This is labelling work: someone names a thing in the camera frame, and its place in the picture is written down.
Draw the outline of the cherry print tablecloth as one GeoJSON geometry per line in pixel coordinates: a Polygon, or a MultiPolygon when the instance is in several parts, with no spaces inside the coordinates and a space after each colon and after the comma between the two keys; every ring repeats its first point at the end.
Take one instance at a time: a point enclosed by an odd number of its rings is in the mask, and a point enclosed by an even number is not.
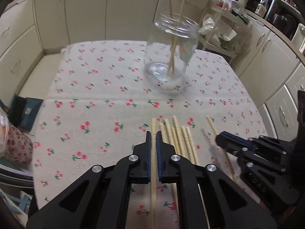
{"type": "Polygon", "coordinates": [[[152,228],[151,181],[132,183],[133,148],[167,118],[178,154],[174,183],[157,177],[157,228],[275,228],[240,179],[238,157],[214,131],[243,139],[265,132],[256,106],[221,56],[195,51],[178,91],[152,84],[146,44],[95,41],[65,49],[39,117],[34,147],[38,205],[27,228],[152,228]],[[173,123],[189,127],[199,165],[179,154],[173,123]]]}

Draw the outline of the clear glass jar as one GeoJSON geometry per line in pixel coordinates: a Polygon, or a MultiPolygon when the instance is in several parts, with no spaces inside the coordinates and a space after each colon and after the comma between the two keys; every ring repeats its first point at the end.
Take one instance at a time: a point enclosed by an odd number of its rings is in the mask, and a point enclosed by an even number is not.
{"type": "Polygon", "coordinates": [[[164,12],[153,25],[144,53],[148,80],[162,90],[178,91],[198,44],[198,24],[178,14],[164,12]]]}

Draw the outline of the white rolling storage cart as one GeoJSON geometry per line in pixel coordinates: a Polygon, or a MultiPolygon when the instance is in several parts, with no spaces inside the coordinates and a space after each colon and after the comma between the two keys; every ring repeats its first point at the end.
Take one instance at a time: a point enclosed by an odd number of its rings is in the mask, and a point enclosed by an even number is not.
{"type": "Polygon", "coordinates": [[[210,0],[199,29],[203,50],[234,59],[251,33],[252,22],[235,0],[210,0]]]}

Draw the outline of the teal dustpan with brush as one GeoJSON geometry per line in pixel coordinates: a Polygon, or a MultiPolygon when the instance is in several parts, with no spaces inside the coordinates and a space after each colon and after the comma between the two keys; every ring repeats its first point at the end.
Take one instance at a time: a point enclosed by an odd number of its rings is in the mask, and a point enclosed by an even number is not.
{"type": "Polygon", "coordinates": [[[9,108],[9,122],[22,131],[30,132],[42,103],[43,99],[15,95],[9,108]]]}

